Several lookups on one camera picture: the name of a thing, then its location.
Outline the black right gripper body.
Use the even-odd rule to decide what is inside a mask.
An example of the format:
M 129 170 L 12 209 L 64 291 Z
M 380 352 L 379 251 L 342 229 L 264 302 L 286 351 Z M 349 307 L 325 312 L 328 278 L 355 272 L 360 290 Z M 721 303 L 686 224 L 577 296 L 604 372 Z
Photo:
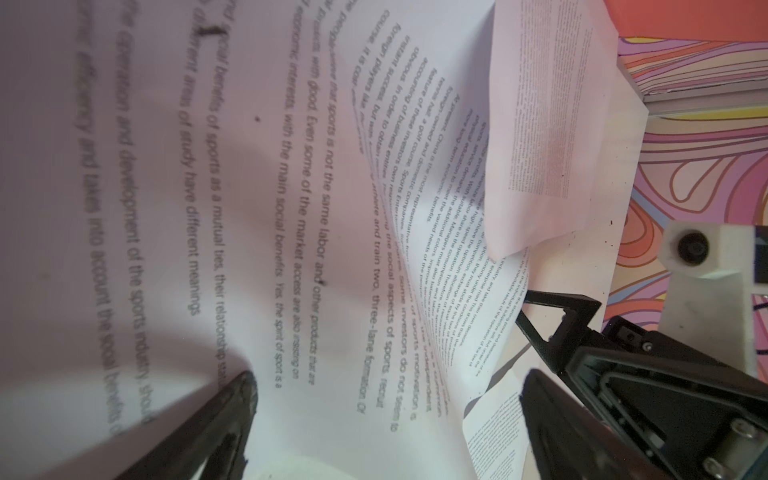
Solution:
M 571 392 L 671 477 L 766 478 L 766 383 L 620 317 L 601 334 L 565 314 L 549 341 Z

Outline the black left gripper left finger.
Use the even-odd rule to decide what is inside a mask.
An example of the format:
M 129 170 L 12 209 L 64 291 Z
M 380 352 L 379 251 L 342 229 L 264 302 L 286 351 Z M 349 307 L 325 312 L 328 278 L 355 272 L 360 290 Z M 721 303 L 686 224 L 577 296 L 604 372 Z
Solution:
M 257 381 L 245 371 L 118 477 L 241 479 L 257 405 Z

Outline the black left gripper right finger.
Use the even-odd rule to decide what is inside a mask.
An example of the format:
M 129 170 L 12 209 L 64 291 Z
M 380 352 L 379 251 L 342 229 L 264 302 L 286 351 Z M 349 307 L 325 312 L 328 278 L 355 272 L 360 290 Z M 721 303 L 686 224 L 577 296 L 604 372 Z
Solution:
M 666 477 L 540 370 L 527 374 L 520 405 L 542 479 Z

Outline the printed paper sheet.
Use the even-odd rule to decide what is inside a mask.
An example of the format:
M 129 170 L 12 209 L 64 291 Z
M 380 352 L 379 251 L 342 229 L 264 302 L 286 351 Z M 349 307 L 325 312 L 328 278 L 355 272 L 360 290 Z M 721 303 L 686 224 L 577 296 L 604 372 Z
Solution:
M 477 402 L 463 433 L 478 479 L 522 479 L 529 439 L 520 404 L 522 381 L 508 372 Z
M 602 1 L 498 1 L 484 225 L 494 261 L 584 227 L 618 33 Z
M 1 475 L 108 479 L 249 371 L 246 474 L 477 479 L 527 282 L 490 1 L 5 1 Z

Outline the printed paper sheet back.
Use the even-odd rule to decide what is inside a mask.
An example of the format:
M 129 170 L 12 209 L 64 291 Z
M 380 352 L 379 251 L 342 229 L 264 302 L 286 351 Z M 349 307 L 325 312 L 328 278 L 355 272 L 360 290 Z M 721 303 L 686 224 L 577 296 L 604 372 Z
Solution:
M 618 33 L 602 1 L 498 1 L 484 225 L 494 261 L 584 227 Z

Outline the printed paper sheet front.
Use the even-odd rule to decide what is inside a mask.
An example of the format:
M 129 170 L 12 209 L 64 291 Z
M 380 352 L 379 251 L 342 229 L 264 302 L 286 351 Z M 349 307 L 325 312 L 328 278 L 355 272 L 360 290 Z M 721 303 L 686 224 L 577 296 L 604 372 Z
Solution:
M 5 1 L 1 475 L 108 479 L 249 371 L 246 474 L 477 479 L 527 282 L 490 1 Z

